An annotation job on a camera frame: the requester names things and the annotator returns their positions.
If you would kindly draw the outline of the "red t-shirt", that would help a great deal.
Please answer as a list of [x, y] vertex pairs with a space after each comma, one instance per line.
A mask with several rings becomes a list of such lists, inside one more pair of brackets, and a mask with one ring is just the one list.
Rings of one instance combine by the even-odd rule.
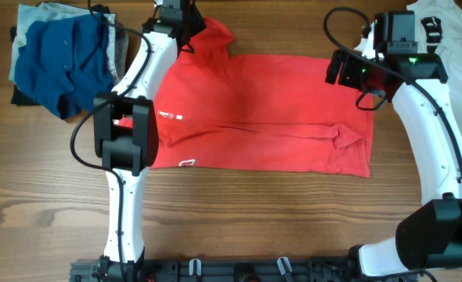
[[329, 60], [231, 56], [212, 18], [164, 77], [155, 168], [195, 166], [370, 176], [370, 97], [326, 83]]

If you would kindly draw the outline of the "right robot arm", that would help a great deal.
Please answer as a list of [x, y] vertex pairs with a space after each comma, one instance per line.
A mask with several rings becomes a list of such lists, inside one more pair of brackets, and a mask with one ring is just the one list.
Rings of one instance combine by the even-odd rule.
[[440, 57], [421, 53], [411, 11], [378, 13], [363, 37], [371, 57], [338, 45], [326, 80], [380, 96], [400, 117], [420, 176], [422, 205], [393, 237], [350, 251], [354, 277], [385, 280], [462, 269], [462, 138]]

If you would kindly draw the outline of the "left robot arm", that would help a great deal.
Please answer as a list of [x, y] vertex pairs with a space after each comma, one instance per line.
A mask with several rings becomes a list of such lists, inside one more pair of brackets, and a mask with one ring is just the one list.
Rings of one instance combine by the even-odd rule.
[[111, 92], [94, 100], [94, 144], [110, 187], [108, 241], [93, 281], [144, 281], [143, 190], [158, 151], [153, 99], [190, 39], [206, 24], [194, 1], [158, 1], [142, 25], [131, 66]]

